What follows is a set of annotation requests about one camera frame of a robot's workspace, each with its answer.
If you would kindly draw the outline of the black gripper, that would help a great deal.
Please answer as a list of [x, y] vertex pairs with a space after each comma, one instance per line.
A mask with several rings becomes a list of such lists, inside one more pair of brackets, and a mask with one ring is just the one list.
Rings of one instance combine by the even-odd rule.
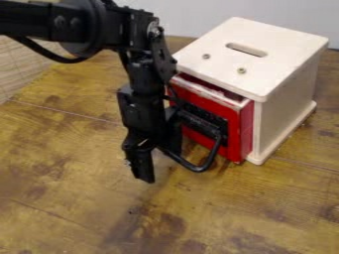
[[166, 107], [169, 96], [163, 91], [139, 94], [131, 88], [118, 91], [118, 105], [127, 136], [122, 143], [126, 160], [134, 176], [154, 184], [153, 149], [169, 149], [182, 155], [183, 133], [177, 120], [177, 109]]

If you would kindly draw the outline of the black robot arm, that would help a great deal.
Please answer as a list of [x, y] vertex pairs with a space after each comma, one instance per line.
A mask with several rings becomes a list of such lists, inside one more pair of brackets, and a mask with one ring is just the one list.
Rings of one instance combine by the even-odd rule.
[[122, 143], [134, 176], [155, 182], [153, 150], [165, 141], [166, 85], [177, 74], [159, 18], [113, 0], [0, 0], [0, 35], [63, 64], [101, 51], [119, 54], [129, 84], [118, 91], [127, 137]]

